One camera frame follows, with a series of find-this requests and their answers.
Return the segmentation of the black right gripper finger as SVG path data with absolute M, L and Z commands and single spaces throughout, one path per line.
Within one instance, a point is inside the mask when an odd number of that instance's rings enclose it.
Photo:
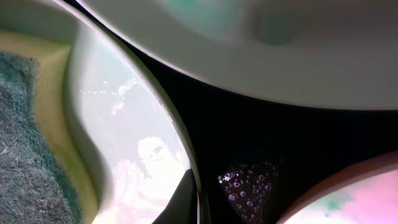
M 153 224 L 197 224 L 198 199 L 193 172 L 187 170 L 164 211 Z

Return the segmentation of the mint green plate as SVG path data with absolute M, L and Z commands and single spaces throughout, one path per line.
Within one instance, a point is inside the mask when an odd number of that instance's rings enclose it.
M 2 1 L 1 31 L 71 45 L 68 132 L 98 199 L 91 223 L 153 223 L 195 163 L 165 91 L 113 34 L 63 1 Z
M 82 1 L 189 77 L 290 105 L 397 109 L 396 1 Z

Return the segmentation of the yellow green scrubbing sponge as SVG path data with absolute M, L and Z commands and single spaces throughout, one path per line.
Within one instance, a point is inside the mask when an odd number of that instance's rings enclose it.
M 91 223 L 98 199 L 68 132 L 71 45 L 1 31 L 1 222 Z

